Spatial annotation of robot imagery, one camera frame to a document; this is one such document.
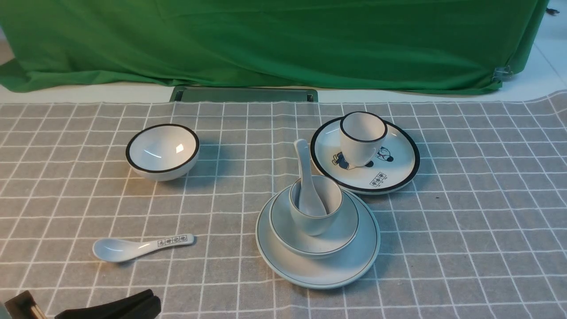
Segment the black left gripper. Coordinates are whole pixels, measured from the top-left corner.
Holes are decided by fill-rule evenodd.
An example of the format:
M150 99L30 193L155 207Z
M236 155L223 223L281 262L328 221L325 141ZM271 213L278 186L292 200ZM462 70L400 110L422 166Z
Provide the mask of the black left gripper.
M95 307L65 310L56 319L156 319L161 300L151 289ZM4 319L46 319L29 290L4 302Z

